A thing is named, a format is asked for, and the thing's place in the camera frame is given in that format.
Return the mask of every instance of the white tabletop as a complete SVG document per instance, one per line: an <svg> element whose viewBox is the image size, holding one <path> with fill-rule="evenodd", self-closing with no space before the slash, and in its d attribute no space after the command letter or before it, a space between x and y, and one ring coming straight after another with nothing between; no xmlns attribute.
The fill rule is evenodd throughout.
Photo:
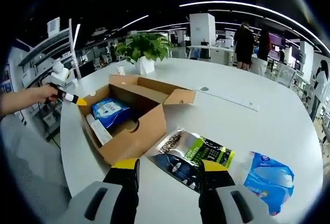
<svg viewBox="0 0 330 224"><path fill-rule="evenodd" d="M78 81L81 97L108 83L109 75L125 61L111 64ZM297 223L321 191L322 155L312 121L298 96L288 88L256 74L210 62L166 59L147 76L178 86L227 93L258 104L254 111L201 92L193 105L166 106L168 132L176 127L198 133L232 150L230 171L249 151L288 165L294 173L294 192L275 218ZM94 181L102 181L108 166L87 142L74 104L64 104L61 116L61 154L72 196ZM139 206L135 223L202 223L199 195L141 158Z"/></svg>

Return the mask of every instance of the green plant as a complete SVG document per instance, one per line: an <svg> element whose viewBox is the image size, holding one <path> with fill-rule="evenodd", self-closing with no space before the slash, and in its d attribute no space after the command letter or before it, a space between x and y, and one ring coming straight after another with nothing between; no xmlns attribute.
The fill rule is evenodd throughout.
<svg viewBox="0 0 330 224"><path fill-rule="evenodd" d="M128 42L117 45L116 51L131 63L137 62L142 56L154 61L160 58L162 61L172 48L172 44L161 34L140 33L131 35L127 39Z"/></svg>

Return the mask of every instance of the human hand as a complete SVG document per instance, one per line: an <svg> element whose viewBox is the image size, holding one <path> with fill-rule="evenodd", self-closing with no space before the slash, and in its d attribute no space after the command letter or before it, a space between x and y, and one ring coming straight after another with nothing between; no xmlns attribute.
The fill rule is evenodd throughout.
<svg viewBox="0 0 330 224"><path fill-rule="evenodd" d="M35 103L45 103L48 99L51 102L57 101L57 89L50 85L29 88L32 99Z"/></svg>

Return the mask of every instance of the ceiling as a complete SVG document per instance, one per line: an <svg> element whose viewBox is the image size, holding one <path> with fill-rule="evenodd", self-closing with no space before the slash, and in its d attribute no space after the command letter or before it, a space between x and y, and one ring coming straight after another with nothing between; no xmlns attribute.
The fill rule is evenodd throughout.
<svg viewBox="0 0 330 224"><path fill-rule="evenodd" d="M186 23L189 20L189 14L199 12L209 12L215 16L216 22L240 24L242 21L248 21L251 26L266 26L271 32L284 35L287 39L300 37L290 28L251 14L236 12L240 11L257 14L293 28L315 43L324 55L329 56L329 53L308 32L271 12L234 4L202 4L179 7L179 5L186 3L204 1L234 1L269 8L299 22L328 44L327 34L330 25L327 20L330 19L330 12L322 8L323 0L29 0L18 38L31 46L35 46L47 38L46 24L48 21L61 17L61 28L66 28L68 19L72 18L75 25L81 24L76 43L76 49L79 49L86 46L88 41L102 41L116 29L146 15L148 15L147 18L115 32L111 37L126 35L130 30L149 30L159 26ZM211 10L230 10L232 12ZM107 32L97 37L91 37L95 29L100 27L108 29ZM217 24L217 29L224 28L237 27Z"/></svg>

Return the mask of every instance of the white flower pot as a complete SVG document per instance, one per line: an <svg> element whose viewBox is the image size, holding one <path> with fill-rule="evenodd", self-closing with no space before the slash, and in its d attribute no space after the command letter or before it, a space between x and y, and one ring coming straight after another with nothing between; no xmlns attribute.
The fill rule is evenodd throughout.
<svg viewBox="0 0 330 224"><path fill-rule="evenodd" d="M140 59L138 59L138 62L135 63L135 66L141 75L146 75L155 71L155 61L149 60L145 56L142 56Z"/></svg>

